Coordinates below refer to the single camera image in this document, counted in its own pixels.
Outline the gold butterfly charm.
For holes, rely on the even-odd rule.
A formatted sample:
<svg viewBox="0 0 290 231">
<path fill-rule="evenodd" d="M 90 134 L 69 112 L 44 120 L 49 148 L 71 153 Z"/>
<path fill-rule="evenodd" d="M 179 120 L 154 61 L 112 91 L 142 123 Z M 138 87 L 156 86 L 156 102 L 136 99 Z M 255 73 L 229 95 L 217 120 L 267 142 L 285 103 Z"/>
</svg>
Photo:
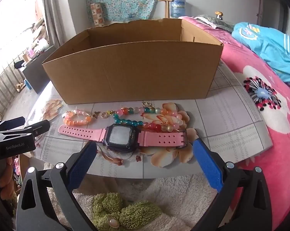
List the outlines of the gold butterfly charm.
<svg viewBox="0 0 290 231">
<path fill-rule="evenodd" d="M 99 115 L 101 114 L 101 112 L 94 112 L 92 117 L 97 119 L 99 117 Z"/>
</svg>

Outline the pink strap smart watch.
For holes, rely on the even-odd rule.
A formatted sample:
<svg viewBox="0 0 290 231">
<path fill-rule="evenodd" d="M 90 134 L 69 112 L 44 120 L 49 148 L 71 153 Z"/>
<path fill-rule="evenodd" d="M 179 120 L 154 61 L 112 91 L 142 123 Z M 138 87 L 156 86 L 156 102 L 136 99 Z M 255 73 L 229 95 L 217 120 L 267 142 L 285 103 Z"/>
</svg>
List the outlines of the pink strap smart watch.
<svg viewBox="0 0 290 231">
<path fill-rule="evenodd" d="M 187 146 L 186 131 L 149 132 L 130 125 L 113 124 L 104 129 L 85 129 L 61 125 L 62 135 L 105 144 L 110 150 L 131 153 L 138 148 L 163 147 L 181 149 Z"/>
</svg>

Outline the gold earring charm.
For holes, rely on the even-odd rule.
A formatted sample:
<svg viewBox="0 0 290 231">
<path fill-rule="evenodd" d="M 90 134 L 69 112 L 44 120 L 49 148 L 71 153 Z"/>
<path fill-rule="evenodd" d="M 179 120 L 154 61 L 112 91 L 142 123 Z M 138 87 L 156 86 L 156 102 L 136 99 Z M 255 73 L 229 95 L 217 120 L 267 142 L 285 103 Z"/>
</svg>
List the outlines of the gold earring charm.
<svg viewBox="0 0 290 231">
<path fill-rule="evenodd" d="M 142 102 L 143 107 L 152 107 L 152 103 L 148 101 L 143 101 Z"/>
</svg>

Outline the dark grey cabinet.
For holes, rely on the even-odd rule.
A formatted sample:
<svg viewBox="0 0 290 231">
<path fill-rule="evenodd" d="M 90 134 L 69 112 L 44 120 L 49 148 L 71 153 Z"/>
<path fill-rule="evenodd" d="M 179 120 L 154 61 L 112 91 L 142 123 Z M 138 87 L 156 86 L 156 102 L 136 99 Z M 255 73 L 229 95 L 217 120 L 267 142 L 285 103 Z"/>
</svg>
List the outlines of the dark grey cabinet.
<svg viewBox="0 0 290 231">
<path fill-rule="evenodd" d="M 43 68 L 43 62 L 53 52 L 55 52 L 55 50 L 56 48 L 54 46 L 50 46 L 35 59 L 26 64 L 25 69 L 23 70 L 26 81 L 37 94 L 40 94 L 50 82 L 50 79 Z"/>
</svg>

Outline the green fuzzy slipper bow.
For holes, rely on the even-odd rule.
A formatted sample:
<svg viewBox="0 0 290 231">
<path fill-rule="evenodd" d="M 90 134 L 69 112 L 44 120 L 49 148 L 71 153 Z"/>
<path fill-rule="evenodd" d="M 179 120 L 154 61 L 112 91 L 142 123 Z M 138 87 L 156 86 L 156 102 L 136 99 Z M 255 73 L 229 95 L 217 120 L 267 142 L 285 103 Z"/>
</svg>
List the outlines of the green fuzzy slipper bow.
<svg viewBox="0 0 290 231">
<path fill-rule="evenodd" d="M 153 222 L 162 210 L 154 203 L 125 203 L 118 193 L 101 193 L 93 197 L 92 223 L 97 230 L 139 230 Z"/>
</svg>

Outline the floral grey bed sheet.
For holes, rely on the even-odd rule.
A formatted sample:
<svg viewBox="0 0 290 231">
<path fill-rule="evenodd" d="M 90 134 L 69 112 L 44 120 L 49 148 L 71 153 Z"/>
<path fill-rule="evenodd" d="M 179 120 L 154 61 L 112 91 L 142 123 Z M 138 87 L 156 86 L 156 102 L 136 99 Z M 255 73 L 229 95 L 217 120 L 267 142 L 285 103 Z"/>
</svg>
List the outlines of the floral grey bed sheet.
<svg viewBox="0 0 290 231">
<path fill-rule="evenodd" d="M 50 129 L 37 137 L 35 158 L 57 164 L 81 150 L 87 140 L 62 135 L 61 125 L 104 129 L 113 124 L 141 131 L 186 131 L 186 147 L 144 147 L 131 153 L 115 152 L 97 143 L 89 174 L 113 178 L 150 179 L 196 174 L 201 171 L 193 155 L 193 138 L 199 137 L 226 162 L 244 161 L 272 147 L 259 110 L 224 63 L 220 63 L 205 99 L 141 101 L 68 105 L 48 84 L 34 105 L 27 124 L 48 120 Z M 94 112 L 101 112 L 97 119 Z"/>
</svg>

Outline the pink floral quilt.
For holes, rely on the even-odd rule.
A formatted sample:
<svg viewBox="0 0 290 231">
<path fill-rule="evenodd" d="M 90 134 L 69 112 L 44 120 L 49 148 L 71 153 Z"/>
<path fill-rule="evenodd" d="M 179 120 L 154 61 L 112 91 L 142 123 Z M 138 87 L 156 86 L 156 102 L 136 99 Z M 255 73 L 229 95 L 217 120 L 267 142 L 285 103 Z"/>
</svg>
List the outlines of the pink floral quilt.
<svg viewBox="0 0 290 231">
<path fill-rule="evenodd" d="M 260 111 L 272 140 L 269 150 L 241 163 L 242 168 L 260 166 L 269 188 L 275 230 L 290 230 L 290 87 L 249 48 L 222 29 L 214 29 L 184 17 L 223 43 L 221 58 L 242 83 Z"/>
</svg>

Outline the grey window curtain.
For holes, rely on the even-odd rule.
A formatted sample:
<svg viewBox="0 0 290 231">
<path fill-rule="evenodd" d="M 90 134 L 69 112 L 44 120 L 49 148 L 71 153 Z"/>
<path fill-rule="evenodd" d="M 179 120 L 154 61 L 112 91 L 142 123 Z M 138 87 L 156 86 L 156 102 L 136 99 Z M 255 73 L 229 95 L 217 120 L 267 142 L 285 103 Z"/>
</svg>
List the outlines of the grey window curtain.
<svg viewBox="0 0 290 231">
<path fill-rule="evenodd" d="M 50 45 L 59 48 L 76 35 L 68 0 L 42 0 Z"/>
</svg>

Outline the orange patterned tall box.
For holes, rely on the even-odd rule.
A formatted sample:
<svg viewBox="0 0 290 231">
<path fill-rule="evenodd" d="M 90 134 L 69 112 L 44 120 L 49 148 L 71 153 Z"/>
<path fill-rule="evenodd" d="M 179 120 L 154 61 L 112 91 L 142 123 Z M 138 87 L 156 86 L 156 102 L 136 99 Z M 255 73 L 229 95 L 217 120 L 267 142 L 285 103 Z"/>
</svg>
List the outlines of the orange patterned tall box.
<svg viewBox="0 0 290 231">
<path fill-rule="evenodd" d="M 93 3 L 90 5 L 91 13 L 92 13 L 92 19 L 94 22 L 94 25 L 96 27 L 103 27 L 104 17 L 103 17 L 103 10 L 101 3 Z"/>
</svg>

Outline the brown cardboard box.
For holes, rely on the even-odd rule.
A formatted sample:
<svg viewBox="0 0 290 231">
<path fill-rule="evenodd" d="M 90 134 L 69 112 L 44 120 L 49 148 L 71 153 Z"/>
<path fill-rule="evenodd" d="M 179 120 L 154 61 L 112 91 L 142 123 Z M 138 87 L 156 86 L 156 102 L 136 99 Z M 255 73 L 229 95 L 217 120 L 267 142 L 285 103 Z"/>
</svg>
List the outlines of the brown cardboard box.
<svg viewBox="0 0 290 231">
<path fill-rule="evenodd" d="M 67 104 L 203 99 L 222 49 L 185 20 L 136 20 L 84 30 L 43 68 Z"/>
</svg>

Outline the grey patterned pillow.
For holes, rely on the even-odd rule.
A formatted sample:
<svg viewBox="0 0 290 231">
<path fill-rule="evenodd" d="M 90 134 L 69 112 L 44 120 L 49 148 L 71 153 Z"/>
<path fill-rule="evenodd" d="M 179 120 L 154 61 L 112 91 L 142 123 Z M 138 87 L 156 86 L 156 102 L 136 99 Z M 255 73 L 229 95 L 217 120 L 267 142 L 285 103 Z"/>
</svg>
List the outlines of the grey patterned pillow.
<svg viewBox="0 0 290 231">
<path fill-rule="evenodd" d="M 194 17 L 194 19 L 210 26 L 211 28 L 222 29 L 228 33 L 232 33 L 235 26 L 234 23 L 223 20 L 221 16 L 212 17 L 210 15 L 198 15 Z"/>
</svg>

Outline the small mushroom figurine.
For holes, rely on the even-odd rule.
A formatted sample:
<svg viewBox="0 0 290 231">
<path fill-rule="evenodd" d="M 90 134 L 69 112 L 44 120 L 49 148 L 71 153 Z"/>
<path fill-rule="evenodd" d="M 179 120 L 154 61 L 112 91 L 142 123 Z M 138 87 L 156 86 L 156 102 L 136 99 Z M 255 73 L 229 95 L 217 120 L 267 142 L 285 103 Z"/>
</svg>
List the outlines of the small mushroom figurine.
<svg viewBox="0 0 290 231">
<path fill-rule="evenodd" d="M 216 11 L 216 12 L 215 12 L 215 15 L 217 16 L 217 19 L 220 19 L 220 20 L 223 19 L 223 13 L 222 13 L 222 12 L 220 12 L 220 11 Z"/>
</svg>

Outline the wooden chair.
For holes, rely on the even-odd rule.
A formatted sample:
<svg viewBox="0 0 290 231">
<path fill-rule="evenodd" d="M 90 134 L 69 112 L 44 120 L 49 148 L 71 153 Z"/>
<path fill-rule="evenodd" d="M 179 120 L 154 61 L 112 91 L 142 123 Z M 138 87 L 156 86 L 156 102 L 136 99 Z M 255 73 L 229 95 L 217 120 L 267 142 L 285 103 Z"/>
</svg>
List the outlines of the wooden chair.
<svg viewBox="0 0 290 231">
<path fill-rule="evenodd" d="M 165 18 L 170 18 L 169 3 L 173 2 L 173 0 L 158 0 L 158 1 L 165 3 Z"/>
</svg>

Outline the blue water jug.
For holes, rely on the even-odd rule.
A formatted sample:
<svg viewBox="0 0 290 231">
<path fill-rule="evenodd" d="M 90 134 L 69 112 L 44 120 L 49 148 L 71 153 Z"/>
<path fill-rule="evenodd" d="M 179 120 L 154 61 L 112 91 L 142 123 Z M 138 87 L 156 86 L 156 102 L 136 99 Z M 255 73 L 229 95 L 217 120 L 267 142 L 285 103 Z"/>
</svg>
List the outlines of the blue water jug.
<svg viewBox="0 0 290 231">
<path fill-rule="evenodd" d="M 185 16 L 186 0 L 172 0 L 170 6 L 171 18 L 179 18 Z"/>
</svg>

